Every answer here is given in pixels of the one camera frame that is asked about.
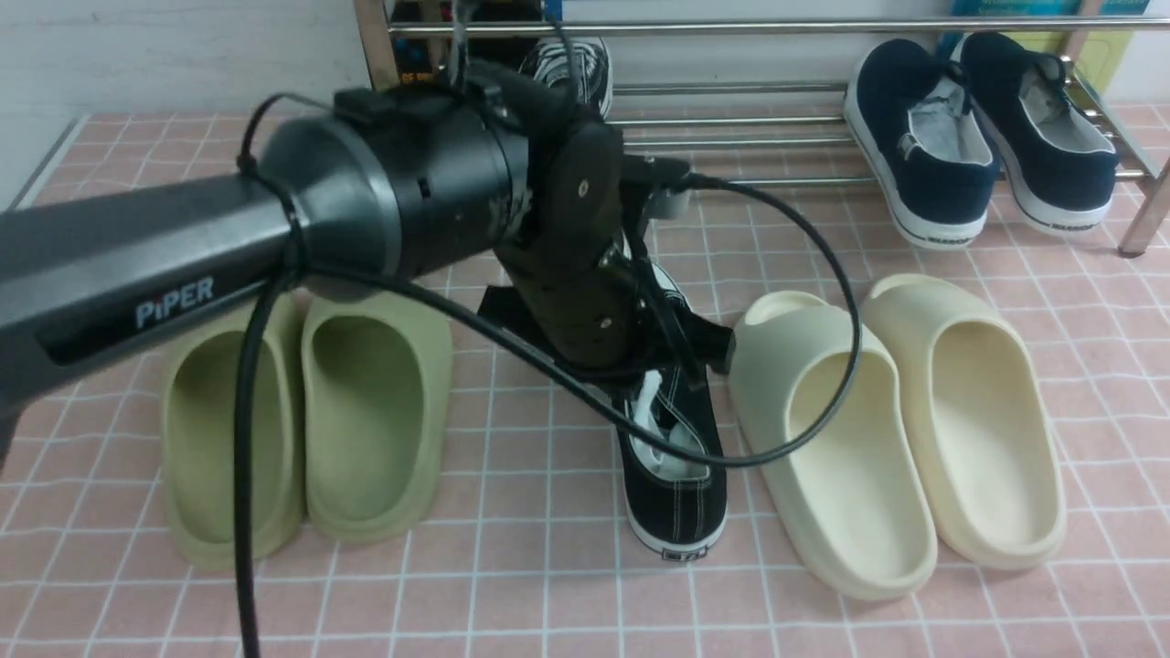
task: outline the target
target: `shoe insole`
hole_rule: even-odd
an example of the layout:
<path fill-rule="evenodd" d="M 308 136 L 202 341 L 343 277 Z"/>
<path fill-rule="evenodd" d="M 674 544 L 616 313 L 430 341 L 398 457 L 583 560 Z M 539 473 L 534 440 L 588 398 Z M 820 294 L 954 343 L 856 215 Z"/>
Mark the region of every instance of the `shoe insole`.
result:
<path fill-rule="evenodd" d="M 791 436 L 824 411 L 845 372 L 846 355 L 818 363 L 792 399 Z M 863 352 L 856 379 L 828 425 L 791 457 L 815 523 L 856 575 L 888 581 L 928 558 L 915 473 L 894 413 L 894 377 L 881 357 Z"/>
<path fill-rule="evenodd" d="M 364 521 L 390 512 L 411 482 L 422 438 L 422 378 L 394 329 L 333 317 L 312 337 L 316 368 L 308 455 L 325 513 Z"/>
<path fill-rule="evenodd" d="M 931 377 L 940 454 L 973 529 L 1004 546 L 1046 537 L 1059 487 L 1019 345 L 989 324 L 955 324 L 935 345 Z"/>
<path fill-rule="evenodd" d="M 233 441 L 235 377 L 243 334 L 216 336 L 195 348 L 174 379 L 165 419 L 171 492 L 187 530 L 208 543 L 233 540 Z M 285 461 L 276 365 L 267 344 L 260 350 L 252 413 L 252 519 L 259 528 L 273 518 Z"/>

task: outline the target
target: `cream slide sandal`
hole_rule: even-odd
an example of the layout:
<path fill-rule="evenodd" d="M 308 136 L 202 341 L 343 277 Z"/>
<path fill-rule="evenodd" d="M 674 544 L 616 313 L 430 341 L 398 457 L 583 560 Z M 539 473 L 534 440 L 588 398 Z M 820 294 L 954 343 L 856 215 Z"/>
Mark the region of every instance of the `cream slide sandal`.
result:
<path fill-rule="evenodd" d="M 797 437 L 845 373 L 852 324 L 806 293 L 757 300 L 735 328 L 728 384 L 753 452 Z M 918 589 L 938 554 L 902 427 L 894 359 L 869 331 L 853 388 L 806 446 L 763 466 L 764 481 L 808 570 L 866 601 Z"/>
<path fill-rule="evenodd" d="M 1065 536 L 1065 496 L 1024 341 L 991 307 L 921 274 L 874 285 L 866 325 L 902 375 L 907 433 L 943 540 L 996 569 Z"/>
<path fill-rule="evenodd" d="M 163 487 L 171 536 L 200 569 L 230 569 L 235 377 L 254 306 L 195 329 L 171 345 L 161 392 Z M 264 329 L 252 414 L 252 547 L 284 546 L 304 518 L 301 322 L 281 296 Z"/>
<path fill-rule="evenodd" d="M 346 542 L 405 533 L 439 486 L 454 365 L 447 317 L 390 293 L 317 299 L 301 355 L 309 518 Z"/>

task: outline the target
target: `book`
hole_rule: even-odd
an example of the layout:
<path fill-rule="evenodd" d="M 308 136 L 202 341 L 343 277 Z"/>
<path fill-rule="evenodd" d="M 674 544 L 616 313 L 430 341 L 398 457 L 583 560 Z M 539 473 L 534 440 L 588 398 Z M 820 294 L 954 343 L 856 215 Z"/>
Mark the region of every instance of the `book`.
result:
<path fill-rule="evenodd" d="M 1149 0 L 1104 0 L 1102 15 L 1142 15 Z M 955 16 L 1059 16 L 1075 15 L 1079 0 L 954 0 Z M 1058 53 L 1065 42 L 1062 32 L 1007 32 L 1007 36 L 1030 50 Z M 1076 70 L 1099 91 L 1104 91 L 1113 80 L 1121 57 L 1126 54 L 1128 32 L 1089 33 L 1076 59 Z M 962 34 L 947 33 L 938 41 L 938 55 L 949 57 Z"/>

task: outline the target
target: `navy shoe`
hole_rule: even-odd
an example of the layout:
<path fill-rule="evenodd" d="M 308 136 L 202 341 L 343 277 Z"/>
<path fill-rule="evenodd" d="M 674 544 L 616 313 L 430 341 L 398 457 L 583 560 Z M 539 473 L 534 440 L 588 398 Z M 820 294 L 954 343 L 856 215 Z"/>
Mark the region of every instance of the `navy shoe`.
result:
<path fill-rule="evenodd" d="M 654 274 L 670 303 L 688 307 L 666 270 L 655 265 Z M 646 372 L 636 395 L 614 398 L 612 404 L 668 443 L 723 455 L 710 388 L 704 382 L 698 390 L 690 390 L 681 368 Z M 620 431 L 618 444 L 626 510 L 638 540 L 669 562 L 706 556 L 727 525 L 727 471 L 669 457 Z"/>
<path fill-rule="evenodd" d="M 962 67 L 913 41 L 887 41 L 849 81 L 845 121 L 910 244 L 956 249 L 983 231 L 999 159 Z"/>
<path fill-rule="evenodd" d="M 965 36 L 951 60 L 970 76 L 977 111 L 1028 222 L 1059 235 L 1101 224 L 1113 200 L 1117 150 L 1068 100 L 1065 62 L 991 32 Z"/>

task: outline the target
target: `shoe label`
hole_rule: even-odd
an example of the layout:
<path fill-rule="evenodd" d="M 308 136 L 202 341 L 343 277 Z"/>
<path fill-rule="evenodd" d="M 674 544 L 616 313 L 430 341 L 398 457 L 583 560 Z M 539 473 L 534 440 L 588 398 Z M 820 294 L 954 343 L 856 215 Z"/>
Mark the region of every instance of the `shoe label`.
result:
<path fill-rule="evenodd" d="M 918 148 L 918 140 L 914 138 L 913 135 L 907 132 L 897 140 L 897 152 L 902 153 L 903 160 L 910 159 L 910 153 Z"/>
<path fill-rule="evenodd" d="M 697 550 L 688 550 L 686 553 L 680 550 L 670 550 L 669 548 L 662 549 L 662 560 L 667 562 L 694 562 L 700 557 L 707 556 L 707 547 L 700 548 Z"/>

